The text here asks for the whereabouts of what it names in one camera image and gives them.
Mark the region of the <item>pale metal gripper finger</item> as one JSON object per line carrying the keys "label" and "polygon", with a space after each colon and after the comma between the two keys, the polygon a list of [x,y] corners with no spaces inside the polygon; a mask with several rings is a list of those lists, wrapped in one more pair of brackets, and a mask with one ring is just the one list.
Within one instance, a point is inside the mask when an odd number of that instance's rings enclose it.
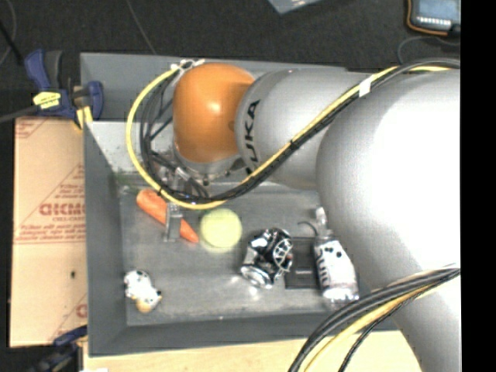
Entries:
{"label": "pale metal gripper finger", "polygon": [[164,241],[174,242],[181,238],[181,220],[182,220],[181,208],[169,202],[167,204],[166,215],[165,215],[165,230],[164,230]]}

